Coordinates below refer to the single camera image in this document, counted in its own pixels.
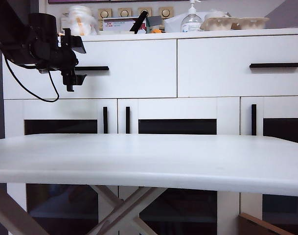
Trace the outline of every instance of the table top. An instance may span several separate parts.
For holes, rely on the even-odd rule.
[[[0,140],[0,183],[298,196],[298,143],[237,135],[39,134]]]

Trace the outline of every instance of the box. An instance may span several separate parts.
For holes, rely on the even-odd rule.
[[[239,235],[293,235],[249,214],[239,215]]]
[[[129,31],[137,19],[138,16],[103,18],[103,31]],[[144,20],[138,33],[146,33],[146,29]]]

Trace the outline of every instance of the pump bottle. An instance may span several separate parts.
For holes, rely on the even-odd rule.
[[[200,27],[203,21],[197,16],[197,10],[194,8],[195,1],[200,2],[199,0],[190,0],[191,7],[188,15],[182,21],[181,32],[201,31]]]

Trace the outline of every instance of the table leg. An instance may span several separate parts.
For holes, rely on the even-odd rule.
[[[108,195],[109,193],[105,188],[98,188],[96,186],[92,186],[92,188],[97,192],[101,192],[101,195],[103,196]],[[132,222],[146,235],[156,235],[156,233],[142,220],[139,221],[140,219],[138,220],[135,218],[138,217],[138,214],[158,198],[165,190],[166,188],[139,188],[124,202],[117,204],[115,209],[87,235],[107,235],[124,227],[126,222]],[[111,203],[118,203],[118,198],[117,200],[112,197],[111,193],[109,193],[109,195],[108,200]]]
[[[1,187],[0,223],[13,235],[49,235]]]
[[[103,185],[90,185],[90,187],[103,197],[113,208],[123,203],[108,187]],[[130,223],[141,233],[141,235],[157,235],[139,216],[135,216]]]

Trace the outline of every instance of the black drawer handle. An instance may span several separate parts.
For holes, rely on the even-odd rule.
[[[130,134],[130,107],[126,107],[126,134]]]
[[[108,71],[108,66],[77,66],[75,71]]]
[[[250,64],[250,68],[298,68],[298,63],[261,63]]]
[[[108,107],[103,107],[103,133],[108,134]]]
[[[256,104],[251,105],[251,135],[256,136]]]

